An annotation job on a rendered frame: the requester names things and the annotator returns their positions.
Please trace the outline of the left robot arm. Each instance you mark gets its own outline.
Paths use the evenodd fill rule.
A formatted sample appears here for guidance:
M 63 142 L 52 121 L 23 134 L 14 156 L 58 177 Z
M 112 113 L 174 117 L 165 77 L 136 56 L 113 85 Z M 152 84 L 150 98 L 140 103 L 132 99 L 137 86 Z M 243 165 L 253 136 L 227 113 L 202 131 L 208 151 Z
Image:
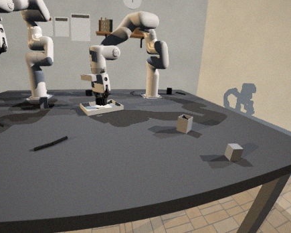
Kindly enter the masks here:
M 159 72 L 157 69 L 166 69 L 169 65 L 167 44 L 157 41 L 155 28 L 159 25 L 159 19 L 155 14 L 137 11 L 128 14 L 121 24 L 108 35 L 99 46 L 90 46 L 91 72 L 81 75 L 81 80 L 96 81 L 96 75 L 106 73 L 106 60 L 116 60 L 120 56 L 120 50 L 116 45 L 125 42 L 137 28 L 144 35 L 145 46 L 150 56 L 147 58 L 147 88 L 145 97 L 157 98 L 159 85 Z

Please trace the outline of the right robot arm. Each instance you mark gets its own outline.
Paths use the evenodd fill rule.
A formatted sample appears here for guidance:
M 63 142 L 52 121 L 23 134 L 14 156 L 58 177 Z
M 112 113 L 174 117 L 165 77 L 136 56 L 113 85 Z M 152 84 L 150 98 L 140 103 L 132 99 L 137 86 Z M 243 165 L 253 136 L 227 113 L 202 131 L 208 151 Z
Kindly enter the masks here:
M 30 99 L 49 97 L 46 94 L 44 73 L 40 66 L 51 66 L 53 64 L 54 45 L 50 37 L 42 36 L 42 30 L 35 22 L 49 21 L 49 11 L 43 0 L 0 0 L 0 13 L 11 13 L 12 11 L 21 11 L 21 16 L 28 28 L 29 49 L 45 51 L 28 52 L 25 55 L 32 93 Z

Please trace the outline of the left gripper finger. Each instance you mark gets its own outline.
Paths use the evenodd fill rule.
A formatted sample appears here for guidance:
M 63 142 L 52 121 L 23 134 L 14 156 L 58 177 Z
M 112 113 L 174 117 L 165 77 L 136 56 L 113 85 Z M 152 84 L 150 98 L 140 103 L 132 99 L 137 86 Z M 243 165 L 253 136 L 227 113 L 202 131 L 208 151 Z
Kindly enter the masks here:
M 104 94 L 105 94 L 105 95 L 104 95 Z M 107 98 L 108 98 L 108 95 L 111 94 L 110 91 L 109 91 L 109 89 L 108 89 L 108 87 L 107 87 L 107 85 L 106 85 L 106 91 L 105 91 L 104 94 L 102 94 L 102 106 L 107 105 Z
M 95 94 L 95 97 L 96 97 L 96 98 L 100 98 L 100 97 L 101 97 L 101 96 L 100 96 L 100 93 L 97 93 L 97 92 L 94 92 L 94 91 L 93 91 L 93 93 Z

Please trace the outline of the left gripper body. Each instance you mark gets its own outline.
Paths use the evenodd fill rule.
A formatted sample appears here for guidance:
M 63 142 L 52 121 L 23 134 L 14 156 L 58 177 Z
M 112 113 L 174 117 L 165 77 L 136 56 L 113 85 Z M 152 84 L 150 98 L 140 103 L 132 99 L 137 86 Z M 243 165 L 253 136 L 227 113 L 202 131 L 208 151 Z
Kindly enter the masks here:
M 92 83 L 92 90 L 94 92 L 99 92 L 104 94 L 106 91 L 106 84 L 108 85 L 108 89 L 110 90 L 110 83 L 107 73 L 101 73 L 96 75 L 97 81 L 93 81 Z

